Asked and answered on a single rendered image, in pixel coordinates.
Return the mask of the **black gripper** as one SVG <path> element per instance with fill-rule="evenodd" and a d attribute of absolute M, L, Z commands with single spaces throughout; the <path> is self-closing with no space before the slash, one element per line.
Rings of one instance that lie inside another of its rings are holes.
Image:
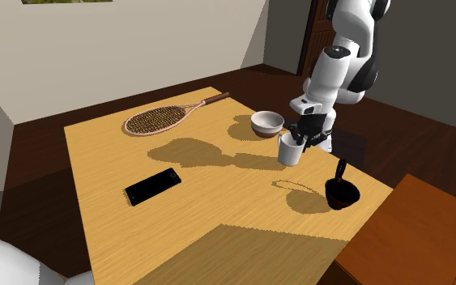
<path fill-rule="evenodd" d="M 319 143 L 326 141 L 327 135 L 331 133 L 330 127 L 325 127 L 326 114 L 308 114 L 301 115 L 298 123 L 289 125 L 289 131 L 292 139 L 297 146 L 303 144 L 303 152 L 307 148 L 315 147 Z"/>

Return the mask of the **white mug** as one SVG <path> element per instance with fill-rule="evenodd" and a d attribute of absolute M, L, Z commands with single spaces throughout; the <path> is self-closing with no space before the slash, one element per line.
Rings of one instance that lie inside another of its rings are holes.
<path fill-rule="evenodd" d="M 291 133 L 282 133 L 277 137 L 277 160 L 286 166 L 295 166 L 299 163 L 304 143 L 298 144 Z"/>

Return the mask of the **white bowl with brown base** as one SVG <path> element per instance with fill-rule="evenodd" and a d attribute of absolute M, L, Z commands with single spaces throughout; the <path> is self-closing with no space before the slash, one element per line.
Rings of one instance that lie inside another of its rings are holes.
<path fill-rule="evenodd" d="M 285 120 L 278 113 L 259 111 L 250 117 L 253 132 L 260 138 L 273 138 L 283 128 Z"/>

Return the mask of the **dark brown door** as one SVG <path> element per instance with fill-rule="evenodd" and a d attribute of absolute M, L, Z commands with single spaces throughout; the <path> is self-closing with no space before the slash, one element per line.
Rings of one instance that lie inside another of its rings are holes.
<path fill-rule="evenodd" d="M 329 0 L 312 0 L 296 74 L 309 76 L 321 51 L 333 43 L 335 31 L 326 17 Z"/>

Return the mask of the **brown wooden cabinet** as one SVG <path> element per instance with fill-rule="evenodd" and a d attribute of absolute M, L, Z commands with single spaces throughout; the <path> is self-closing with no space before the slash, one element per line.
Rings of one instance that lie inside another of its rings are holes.
<path fill-rule="evenodd" d="M 456 285 L 456 197 L 406 175 L 317 285 Z"/>

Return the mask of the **pink tennis racket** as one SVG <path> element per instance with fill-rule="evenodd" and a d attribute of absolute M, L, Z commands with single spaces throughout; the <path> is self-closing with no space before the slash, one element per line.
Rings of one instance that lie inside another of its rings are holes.
<path fill-rule="evenodd" d="M 150 108 L 128 118 L 125 132 L 134 136 L 151 136 L 170 130 L 184 121 L 193 111 L 230 96 L 223 92 L 193 104 L 168 105 Z"/>

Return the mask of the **black smartphone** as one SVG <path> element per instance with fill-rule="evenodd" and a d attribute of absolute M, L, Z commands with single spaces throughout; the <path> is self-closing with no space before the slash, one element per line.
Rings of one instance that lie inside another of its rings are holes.
<path fill-rule="evenodd" d="M 181 183 L 181 178 L 173 168 L 165 169 L 138 183 L 126 187 L 125 192 L 132 206 L 148 200 Z"/>

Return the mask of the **light wooden table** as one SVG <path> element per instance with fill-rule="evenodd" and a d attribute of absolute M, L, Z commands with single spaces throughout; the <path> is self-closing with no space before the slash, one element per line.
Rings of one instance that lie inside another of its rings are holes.
<path fill-rule="evenodd" d="M 65 129 L 96 285 L 315 285 L 390 187 L 348 167 L 360 200 L 329 208 L 338 160 L 313 148 L 294 167 L 252 110 L 227 98 L 162 134 L 126 134 L 131 110 Z M 173 168 L 181 183 L 132 206 L 125 189 Z"/>

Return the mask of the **white rounded furniture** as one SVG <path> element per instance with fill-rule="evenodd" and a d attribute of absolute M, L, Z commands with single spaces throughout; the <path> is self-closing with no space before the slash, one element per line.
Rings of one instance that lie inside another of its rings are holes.
<path fill-rule="evenodd" d="M 43 262 L 0 240 L 0 285 L 95 285 L 86 271 L 64 279 Z"/>

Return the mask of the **wall picture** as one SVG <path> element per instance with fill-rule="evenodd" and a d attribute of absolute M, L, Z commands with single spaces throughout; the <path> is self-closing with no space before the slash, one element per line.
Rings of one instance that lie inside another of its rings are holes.
<path fill-rule="evenodd" d="M 112 2 L 113 0 L 21 0 L 23 4 L 59 4 L 59 3 L 89 3 L 89 2 Z"/>

